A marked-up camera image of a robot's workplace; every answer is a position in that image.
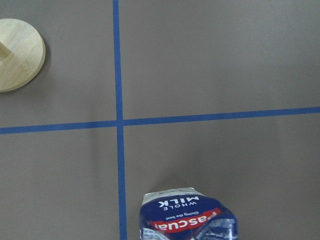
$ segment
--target blue tape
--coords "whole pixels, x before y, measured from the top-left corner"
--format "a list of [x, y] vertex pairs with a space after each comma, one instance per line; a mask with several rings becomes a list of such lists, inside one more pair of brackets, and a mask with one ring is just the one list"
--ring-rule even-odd
[[33, 126], [12, 126], [1, 127], [1, 134], [22, 134], [22, 133], [36, 133], [48, 131], [63, 131], [75, 129], [96, 129], [115, 127], [117, 121], [90, 121], [90, 122], [76, 122], [76, 123], [62, 123], [62, 124], [48, 124], [48, 125], [33, 125]]
[[125, 146], [123, 124], [122, 76], [121, 76], [121, 49], [119, 27], [119, 1], [113, 0], [113, 47], [115, 73], [115, 108], [117, 133], [117, 163], [118, 163], [118, 209], [120, 240], [127, 240], [127, 207], [126, 207], [126, 172]]
[[316, 113], [320, 113], [320, 107], [305, 107], [305, 108], [260, 110], [260, 111], [239, 111], [239, 112], [203, 114], [203, 115], [127, 119], [127, 120], [123, 121], [123, 125], [124, 126], [136, 126], [136, 125], [151, 125], [151, 124], [169, 124], [169, 123], [185, 123], [185, 122], [200, 122], [200, 121], [244, 119], [244, 118], [261, 118], [261, 117], [316, 114]]

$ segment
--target wooden disc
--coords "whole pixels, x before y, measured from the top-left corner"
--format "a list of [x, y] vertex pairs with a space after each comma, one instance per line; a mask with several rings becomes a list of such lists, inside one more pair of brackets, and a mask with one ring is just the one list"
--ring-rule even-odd
[[0, 92], [30, 82], [45, 56], [45, 43], [33, 26], [18, 19], [0, 19]]

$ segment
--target vertical blue line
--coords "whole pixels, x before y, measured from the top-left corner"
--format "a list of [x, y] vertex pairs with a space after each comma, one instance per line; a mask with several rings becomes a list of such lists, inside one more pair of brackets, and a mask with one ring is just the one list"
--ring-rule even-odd
[[127, 240], [126, 174], [124, 145], [124, 116], [122, 102], [119, 1], [113, 0], [113, 41], [115, 73], [115, 107], [118, 161], [118, 204], [120, 240]]

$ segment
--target blue milk package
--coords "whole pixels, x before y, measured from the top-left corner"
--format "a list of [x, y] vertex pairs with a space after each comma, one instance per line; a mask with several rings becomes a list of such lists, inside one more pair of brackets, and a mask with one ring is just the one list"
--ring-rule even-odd
[[235, 215], [192, 187], [147, 193], [140, 209], [141, 240], [237, 240]]

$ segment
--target red label band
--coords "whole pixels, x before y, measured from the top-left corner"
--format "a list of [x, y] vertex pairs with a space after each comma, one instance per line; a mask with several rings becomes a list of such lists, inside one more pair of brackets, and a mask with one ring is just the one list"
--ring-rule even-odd
[[210, 219], [221, 213], [220, 208], [216, 207], [215, 209], [205, 211], [202, 214], [195, 215], [192, 217], [184, 217], [180, 219], [176, 219], [173, 221], [150, 221], [150, 225], [157, 230], [165, 233], [179, 233], [189, 229], [195, 229]]

